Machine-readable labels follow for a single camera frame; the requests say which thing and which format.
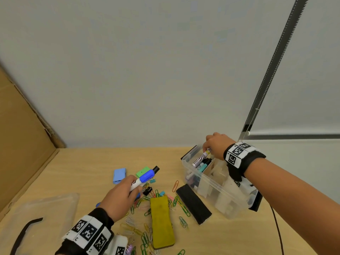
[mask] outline plastic storage box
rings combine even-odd
[[[225,161],[211,157],[213,160],[202,173],[192,165],[202,154],[202,145],[197,145],[182,158],[184,181],[228,219],[248,209],[249,197],[229,176]]]

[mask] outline corrugated cardboard edge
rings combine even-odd
[[[11,202],[9,202],[5,208],[0,211],[0,221],[5,217],[8,211],[11,210],[11,207],[14,205],[15,202],[19,200],[19,198],[27,191],[30,185],[38,178],[41,172],[45,169],[45,167],[52,161],[52,159],[58,154],[59,150],[56,149],[49,158],[45,161],[45,163],[38,169],[38,171],[25,183],[25,185],[20,189],[20,191],[13,197]]]
[[[58,137],[58,135],[52,130],[50,125],[42,118],[42,116],[34,109],[34,107],[31,105],[31,103],[27,100],[27,98],[23,95],[23,93],[20,91],[18,86],[11,80],[8,73],[0,67],[0,70],[3,71],[3,73],[6,75],[7,79],[15,86],[16,90],[20,93],[20,95],[25,99],[27,104],[30,106],[32,111],[35,113],[36,117],[39,119],[40,123],[44,127],[47,135],[49,136],[51,142],[57,149],[64,149],[66,148],[65,143]]]

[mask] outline cardboard box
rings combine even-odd
[[[63,147],[0,68],[0,220]]]

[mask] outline black and white marker band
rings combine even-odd
[[[63,236],[62,246],[55,255],[101,255],[106,250],[114,234],[110,230],[113,221],[102,208],[94,209],[83,216],[75,226]]]
[[[265,158],[256,147],[251,146],[242,141],[230,145],[223,154],[224,160],[227,162],[229,175],[233,180],[242,181],[244,172],[256,158]]]

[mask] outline yellow eraser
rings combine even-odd
[[[175,244],[168,197],[150,199],[152,217],[152,244],[154,249],[162,249]]]

